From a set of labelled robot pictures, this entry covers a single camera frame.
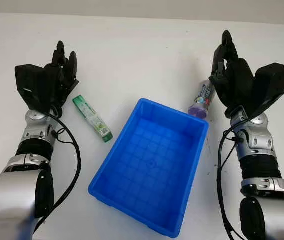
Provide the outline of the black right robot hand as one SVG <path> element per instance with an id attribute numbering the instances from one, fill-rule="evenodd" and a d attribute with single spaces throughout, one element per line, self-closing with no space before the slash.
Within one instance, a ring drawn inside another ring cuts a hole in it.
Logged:
<path id="1" fill-rule="evenodd" d="M 238 56 L 228 30 L 223 32 L 221 44 L 214 52 L 209 80 L 226 107 L 228 119 L 239 108 L 248 108 L 254 76 L 246 60 Z"/>

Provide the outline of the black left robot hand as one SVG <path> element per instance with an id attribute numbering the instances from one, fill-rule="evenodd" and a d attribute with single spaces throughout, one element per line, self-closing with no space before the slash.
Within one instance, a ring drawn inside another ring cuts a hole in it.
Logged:
<path id="1" fill-rule="evenodd" d="M 62 116 L 62 106 L 67 97 L 78 84 L 77 57 L 72 51 L 68 58 L 65 57 L 65 49 L 62 41 L 58 41 L 53 52 L 52 61 L 44 67 L 49 84 L 49 110 L 57 118 Z"/>

